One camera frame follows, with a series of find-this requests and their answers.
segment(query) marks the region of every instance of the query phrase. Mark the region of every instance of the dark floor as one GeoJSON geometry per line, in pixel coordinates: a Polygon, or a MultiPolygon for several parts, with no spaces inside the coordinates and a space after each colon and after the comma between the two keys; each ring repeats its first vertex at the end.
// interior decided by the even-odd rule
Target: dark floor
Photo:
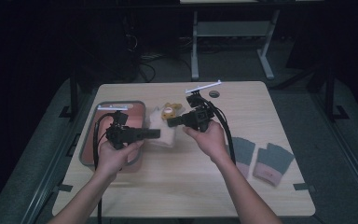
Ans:
{"type": "MultiPolygon", "coordinates": [[[[38,17],[35,15],[36,11],[27,12],[24,4],[5,3],[0,7],[0,13],[6,15],[0,18],[0,22],[4,21],[7,27],[12,27],[0,28],[0,33],[6,34],[5,37],[0,36],[0,101],[3,102],[0,104],[0,127],[5,127],[0,128],[0,141],[1,136],[10,133],[10,141],[2,142],[0,151],[11,149],[8,153],[0,154],[0,163],[4,164],[0,165],[0,188],[5,186],[0,195],[0,223],[45,223],[51,218],[51,208],[57,196],[53,186],[63,179],[71,160],[66,156],[66,151],[73,149],[71,144],[83,128],[85,114],[90,110],[95,94],[95,86],[104,83],[106,79],[108,82],[118,79],[117,73],[113,77],[108,76],[109,71],[106,70],[109,69],[106,64],[98,63],[98,60],[94,59],[86,65],[83,63],[90,59],[90,52],[83,49],[88,44],[82,42],[84,40],[71,40],[71,37],[68,39],[59,35],[65,32],[63,26],[59,25],[62,22],[60,19],[65,19],[63,21],[66,22],[72,22],[71,20],[59,15],[45,14],[46,18],[43,20],[39,18],[29,22],[30,18],[38,17]],[[28,14],[18,17],[18,13],[8,10],[11,7],[28,14]],[[22,22],[28,24],[28,27],[15,24],[22,22]],[[62,45],[66,46],[68,43],[79,45],[74,51],[60,52],[62,45]],[[74,69],[68,68],[67,64],[72,64],[74,58],[82,62],[75,66],[81,68],[77,72],[80,74],[78,81],[82,92],[79,94],[78,116],[70,121],[61,114],[64,107],[70,106],[68,77],[74,69]],[[89,73],[90,76],[84,77],[84,73],[89,73]],[[55,169],[49,170],[49,167],[53,167],[52,162],[56,162],[55,169]],[[49,179],[45,178],[48,176],[47,171],[52,172],[49,179]]],[[[39,8],[39,11],[57,12],[51,8],[39,8]]],[[[131,82],[145,82],[144,76],[150,79],[154,72],[155,76],[151,82],[190,81],[190,54],[186,41],[188,39],[185,38],[176,43],[183,47],[179,50],[167,50],[165,47],[172,44],[170,41],[163,49],[146,48],[147,50],[142,51],[143,63],[146,65],[140,66],[143,73],[136,73],[133,80],[130,78],[131,82]],[[168,56],[150,60],[161,53],[168,56]]],[[[259,80],[268,87],[273,87],[303,71],[286,67],[294,42],[289,35],[278,35],[274,37],[268,52],[268,59],[276,77],[273,80],[266,79],[255,52],[263,42],[263,38],[201,40],[200,81],[259,80]]],[[[135,74],[125,69],[123,73],[129,74],[128,77],[135,74]]],[[[312,75],[314,74],[300,79],[284,90],[270,91],[304,179],[315,188],[310,193],[316,206],[314,217],[283,217],[282,220],[284,223],[358,223],[358,175],[356,170],[352,169],[353,160],[347,157],[349,149],[358,160],[358,91],[353,87],[358,81],[353,84],[348,82],[347,77],[336,79],[334,112],[337,114],[337,109],[342,106],[349,118],[331,122],[324,113],[325,86],[318,93],[310,93],[307,90],[312,75]]],[[[177,222],[171,219],[107,219],[106,222],[108,221],[177,222]]],[[[237,223],[238,220],[194,221],[214,222],[237,223]]]]}

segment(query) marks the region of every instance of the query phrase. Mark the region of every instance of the gray carpet floor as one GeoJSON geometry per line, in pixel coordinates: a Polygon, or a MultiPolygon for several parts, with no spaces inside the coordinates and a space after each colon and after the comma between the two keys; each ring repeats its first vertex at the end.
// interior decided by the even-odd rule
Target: gray carpet floor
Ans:
{"type": "MultiPolygon", "coordinates": [[[[260,42],[241,43],[238,47],[227,44],[216,53],[200,54],[200,81],[247,81],[258,80],[267,86],[274,86],[294,76],[300,70],[287,69],[285,63],[292,43],[273,42],[268,59],[276,77],[268,80],[264,77],[256,49],[260,42]]],[[[163,58],[151,63],[156,70],[152,82],[184,82],[191,80],[189,53],[181,54],[181,60],[163,58]]],[[[143,67],[147,76],[152,76],[148,67],[143,67]]],[[[313,217],[282,217],[283,223],[358,223],[358,183],[347,163],[340,144],[331,126],[337,127],[358,159],[358,105],[351,91],[339,81],[336,82],[335,102],[342,105],[350,119],[338,120],[332,124],[325,118],[318,102],[324,93],[310,94],[306,91],[309,78],[301,79],[283,91],[270,91],[282,126],[295,153],[298,165],[306,183],[313,186],[310,191],[316,207],[313,217]]],[[[138,77],[134,82],[144,82],[138,77]]],[[[72,139],[80,133],[85,114],[90,110],[94,93],[80,93],[80,112],[77,118],[59,119],[64,106],[70,104],[69,81],[62,84],[40,121],[34,137],[25,149],[12,177],[0,196],[0,223],[20,223],[27,211],[34,211],[34,218],[25,219],[25,223],[46,223],[52,218],[51,210],[57,197],[53,188],[45,194],[43,206],[33,210],[29,206],[34,194],[38,193],[51,159],[57,149],[65,150],[57,160],[57,168],[48,184],[57,185],[64,177],[71,160],[67,151],[74,149],[72,139]]],[[[114,219],[105,218],[103,223],[239,223],[231,219],[114,219]]],[[[88,223],[96,223],[90,218],[88,223]]]]}

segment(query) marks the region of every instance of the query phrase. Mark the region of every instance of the oven mitt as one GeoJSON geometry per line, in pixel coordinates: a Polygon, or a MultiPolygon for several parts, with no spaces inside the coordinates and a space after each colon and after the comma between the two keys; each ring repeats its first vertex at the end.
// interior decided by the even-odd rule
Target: oven mitt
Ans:
{"type": "Polygon", "coordinates": [[[168,127],[167,119],[175,118],[182,114],[185,109],[180,104],[165,104],[162,107],[156,107],[150,114],[150,129],[160,129],[160,138],[147,139],[147,141],[156,146],[174,147],[176,127],[168,127]]]}
{"type": "Polygon", "coordinates": [[[237,168],[242,175],[247,178],[249,174],[249,165],[252,162],[253,153],[255,151],[255,143],[240,137],[232,137],[232,145],[234,146],[237,168]]]}
{"type": "Polygon", "coordinates": [[[286,149],[268,143],[267,149],[258,149],[254,176],[278,186],[294,158],[286,149]]]}

